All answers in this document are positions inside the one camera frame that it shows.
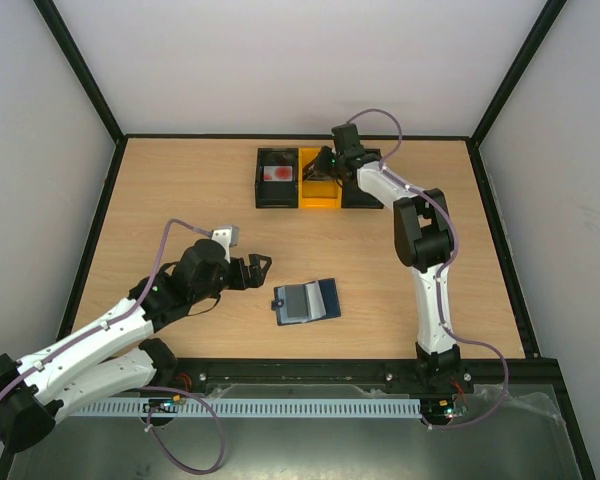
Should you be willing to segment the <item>navy blue card holder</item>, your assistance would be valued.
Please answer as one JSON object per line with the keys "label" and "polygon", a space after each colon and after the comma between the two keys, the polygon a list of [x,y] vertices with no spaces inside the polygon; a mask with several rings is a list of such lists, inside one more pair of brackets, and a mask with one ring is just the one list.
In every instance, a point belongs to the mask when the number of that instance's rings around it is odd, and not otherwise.
{"label": "navy blue card holder", "polygon": [[341,316],[334,278],[274,288],[271,310],[278,326],[300,325]]}

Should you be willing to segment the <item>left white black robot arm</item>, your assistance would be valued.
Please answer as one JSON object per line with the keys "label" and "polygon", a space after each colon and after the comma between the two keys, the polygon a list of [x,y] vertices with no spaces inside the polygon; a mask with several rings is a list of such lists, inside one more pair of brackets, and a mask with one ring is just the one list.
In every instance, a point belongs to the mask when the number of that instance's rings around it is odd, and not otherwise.
{"label": "left white black robot arm", "polygon": [[96,320],[35,353],[0,355],[0,444],[22,452],[89,403],[119,392],[167,385],[177,363],[156,333],[226,290],[264,284],[270,257],[230,254],[222,232],[161,264]]}

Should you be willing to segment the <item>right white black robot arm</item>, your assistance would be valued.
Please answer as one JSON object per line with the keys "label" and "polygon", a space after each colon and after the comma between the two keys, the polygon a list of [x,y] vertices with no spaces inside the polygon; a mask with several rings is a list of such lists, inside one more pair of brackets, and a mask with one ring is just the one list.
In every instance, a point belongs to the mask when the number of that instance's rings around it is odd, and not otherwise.
{"label": "right white black robot arm", "polygon": [[332,148],[321,147],[303,163],[301,190],[315,196],[333,183],[342,209],[386,207],[392,212],[394,248],[410,269],[416,292],[416,379],[427,391],[442,391],[461,370],[448,295],[457,242],[444,194],[422,190],[390,170],[379,150],[362,145],[354,123],[333,127],[332,138]]}

